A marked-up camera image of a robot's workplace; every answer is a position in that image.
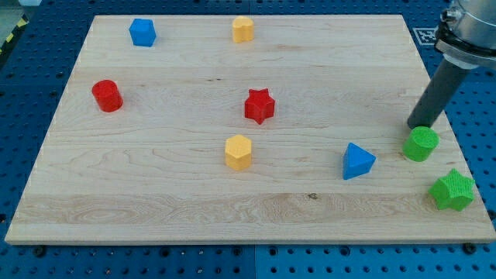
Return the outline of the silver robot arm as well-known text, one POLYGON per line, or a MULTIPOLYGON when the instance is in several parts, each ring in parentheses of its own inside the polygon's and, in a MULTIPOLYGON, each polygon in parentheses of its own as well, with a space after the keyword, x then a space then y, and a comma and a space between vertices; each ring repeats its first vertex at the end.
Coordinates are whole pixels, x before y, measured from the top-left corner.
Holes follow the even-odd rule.
POLYGON ((495 0, 452 0, 440 16, 435 48, 441 68, 495 68, 495 0))

